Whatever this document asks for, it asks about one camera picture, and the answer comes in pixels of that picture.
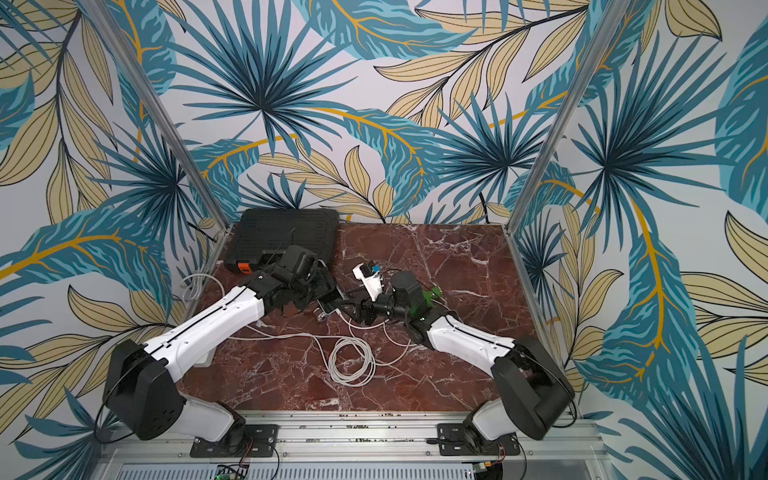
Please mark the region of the phone with light case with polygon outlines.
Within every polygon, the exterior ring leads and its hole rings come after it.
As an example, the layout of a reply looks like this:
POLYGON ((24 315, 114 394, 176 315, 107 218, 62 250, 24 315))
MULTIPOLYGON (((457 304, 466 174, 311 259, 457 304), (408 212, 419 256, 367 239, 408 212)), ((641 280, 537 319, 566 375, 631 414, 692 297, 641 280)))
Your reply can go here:
POLYGON ((336 311, 337 307, 341 306, 341 303, 341 297, 331 295, 327 295, 317 300, 317 304, 320 310, 327 313, 329 316, 336 311))

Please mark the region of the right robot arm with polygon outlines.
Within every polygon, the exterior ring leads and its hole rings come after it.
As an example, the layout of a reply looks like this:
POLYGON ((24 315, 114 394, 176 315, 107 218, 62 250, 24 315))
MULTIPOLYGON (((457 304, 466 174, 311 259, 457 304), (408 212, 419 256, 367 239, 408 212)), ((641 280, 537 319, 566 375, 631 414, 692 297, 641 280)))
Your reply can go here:
POLYGON ((447 454, 488 454, 516 443, 517 434, 541 440, 575 398, 556 362, 534 337, 512 339, 464 323, 438 288, 427 289, 410 271, 395 273, 388 285, 379 273, 361 274, 361 287, 335 292, 324 304, 361 326, 377 319, 399 323, 410 341, 449 354, 494 382, 498 397, 476 407, 455 427, 438 430, 447 454))

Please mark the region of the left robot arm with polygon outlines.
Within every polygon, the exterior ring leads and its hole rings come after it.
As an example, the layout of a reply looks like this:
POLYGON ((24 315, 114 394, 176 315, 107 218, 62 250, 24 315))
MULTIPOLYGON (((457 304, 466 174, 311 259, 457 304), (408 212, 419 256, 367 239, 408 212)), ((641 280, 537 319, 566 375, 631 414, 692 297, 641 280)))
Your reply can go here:
POLYGON ((192 437, 225 456, 251 445, 244 418, 232 408, 181 393, 176 384, 208 352, 245 326, 288 304, 334 308, 342 299, 324 263, 287 273, 254 274, 182 325, 142 344, 115 347, 103 405, 143 441, 163 434, 192 437))

